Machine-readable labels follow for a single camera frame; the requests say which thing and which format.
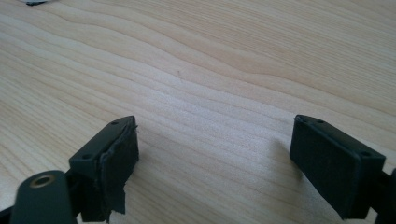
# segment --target light wood surface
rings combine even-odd
[[[112,223],[343,223],[289,159],[293,118],[351,134],[389,174],[395,96],[391,0],[2,0],[0,209],[135,115]]]

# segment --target screw hole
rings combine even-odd
[[[363,151],[361,152],[362,156],[371,156],[371,154],[369,152]]]
[[[83,160],[88,160],[90,158],[92,158],[92,154],[84,154],[84,155],[82,155],[82,159]]]
[[[30,182],[30,188],[39,189],[47,186],[55,180],[54,175],[42,175]]]

